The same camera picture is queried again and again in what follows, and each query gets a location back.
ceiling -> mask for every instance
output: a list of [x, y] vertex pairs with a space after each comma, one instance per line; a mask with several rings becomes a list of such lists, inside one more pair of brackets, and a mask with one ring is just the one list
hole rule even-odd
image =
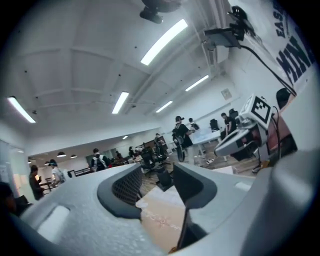
[[[184, 0], [155, 24], [139, 17], [141, 0], [41, 1], [12, 32], [5, 94], [16, 96], [37, 123], [76, 113], [111, 115], [122, 91], [129, 97], [121, 115], [154, 114], [204, 75], [221, 72], [201, 40], [204, 29], [223, 25], [226, 3]], [[181, 19], [188, 27], [149, 66], [142, 64]], [[21, 119], [9, 104], [4, 113]]]

fluorescent light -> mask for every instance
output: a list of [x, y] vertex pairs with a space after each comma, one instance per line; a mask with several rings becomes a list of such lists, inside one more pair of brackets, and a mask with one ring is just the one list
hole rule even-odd
[[198, 84], [200, 84], [201, 82], [203, 82], [204, 80], [206, 80], [209, 76], [206, 75], [204, 77], [202, 77], [199, 81], [195, 82], [193, 85], [189, 86], [187, 89], [185, 89], [185, 91], [190, 91], [193, 87], [197, 86]]
[[114, 109], [112, 111], [112, 114], [118, 114], [122, 105], [125, 103], [126, 98], [128, 97], [129, 93], [128, 92], [122, 92], [118, 101], [116, 102]]
[[172, 102], [173, 102], [173, 101], [170, 100], [167, 104], [165, 104], [165, 105], [163, 105], [162, 107], [160, 107], [160, 108], [156, 111], [156, 113], [159, 113], [161, 110], [163, 110], [164, 108], [168, 107]]
[[150, 48], [146, 55], [142, 58], [141, 63], [149, 65], [150, 62], [157, 56], [157, 54], [182, 30], [188, 27], [188, 24], [184, 19], [178, 21], [173, 27], [160, 37], [158, 41]]
[[20, 105], [17, 99], [14, 96], [8, 98], [9, 102], [12, 106], [30, 123], [35, 123], [36, 121], [24, 110], [24, 108]]

desk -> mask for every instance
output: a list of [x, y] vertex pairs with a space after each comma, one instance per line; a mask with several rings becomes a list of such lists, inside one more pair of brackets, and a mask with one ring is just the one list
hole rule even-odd
[[194, 145], [198, 145], [199, 150], [201, 152], [201, 155], [204, 157], [205, 154], [201, 148], [201, 145], [206, 143], [206, 142], [210, 142], [210, 141], [214, 141], [214, 140], [218, 140], [218, 142], [221, 142], [221, 138], [220, 138], [220, 131], [217, 130], [215, 132], [207, 132], [207, 130], [201, 131], [198, 130], [195, 133], [192, 134], [193, 136], [191, 136], [192, 142]]

black cap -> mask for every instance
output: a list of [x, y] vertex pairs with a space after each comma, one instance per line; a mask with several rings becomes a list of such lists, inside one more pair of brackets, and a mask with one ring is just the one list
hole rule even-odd
[[49, 162], [49, 166], [58, 166], [56, 160], [54, 159], [51, 159]]
[[30, 168], [31, 172], [35, 172], [35, 171], [38, 171], [38, 167], [36, 165], [32, 165], [31, 168]]
[[175, 117], [175, 121], [176, 122], [178, 122], [178, 121], [180, 121], [180, 120], [184, 120], [185, 118], [184, 117], [181, 117], [180, 115], [177, 115], [176, 117]]

security camera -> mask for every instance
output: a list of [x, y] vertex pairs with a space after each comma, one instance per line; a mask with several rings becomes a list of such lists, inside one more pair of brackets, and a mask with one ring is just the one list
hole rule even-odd
[[161, 24], [163, 19], [158, 15], [160, 13], [171, 13], [177, 10], [182, 0], [142, 0], [145, 7], [140, 12], [140, 17], [156, 24]]

